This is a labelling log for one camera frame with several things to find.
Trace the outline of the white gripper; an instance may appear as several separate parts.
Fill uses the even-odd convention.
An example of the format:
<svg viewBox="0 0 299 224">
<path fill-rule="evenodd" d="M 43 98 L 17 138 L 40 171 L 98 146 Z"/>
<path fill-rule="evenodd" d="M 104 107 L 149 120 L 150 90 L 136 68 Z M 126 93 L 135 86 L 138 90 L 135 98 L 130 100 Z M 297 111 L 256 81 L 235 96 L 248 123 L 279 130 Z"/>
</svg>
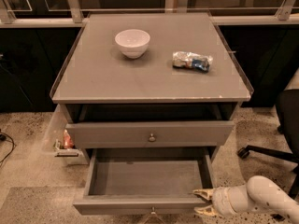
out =
<svg viewBox="0 0 299 224">
<path fill-rule="evenodd" d="M 228 217 L 243 213 L 249 208 L 249 196 L 245 186 L 195 189 L 192 193 L 207 201 L 212 200 L 213 203 L 213 205 L 195 207 L 194 212 L 197 215 L 214 217 L 216 211 L 217 214 Z"/>
</svg>

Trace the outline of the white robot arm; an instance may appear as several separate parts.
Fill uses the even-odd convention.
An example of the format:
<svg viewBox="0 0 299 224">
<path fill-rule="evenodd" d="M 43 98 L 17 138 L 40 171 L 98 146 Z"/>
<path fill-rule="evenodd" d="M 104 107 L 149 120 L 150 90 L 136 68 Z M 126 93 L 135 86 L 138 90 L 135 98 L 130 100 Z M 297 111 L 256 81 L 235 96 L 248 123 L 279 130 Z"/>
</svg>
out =
<svg viewBox="0 0 299 224">
<path fill-rule="evenodd" d="M 206 207 L 195 207 L 199 215 L 229 217 L 238 213 L 279 214 L 291 224 L 299 224 L 299 204 L 272 180 L 256 175 L 241 186 L 195 189 L 193 194 L 210 201 Z"/>
</svg>

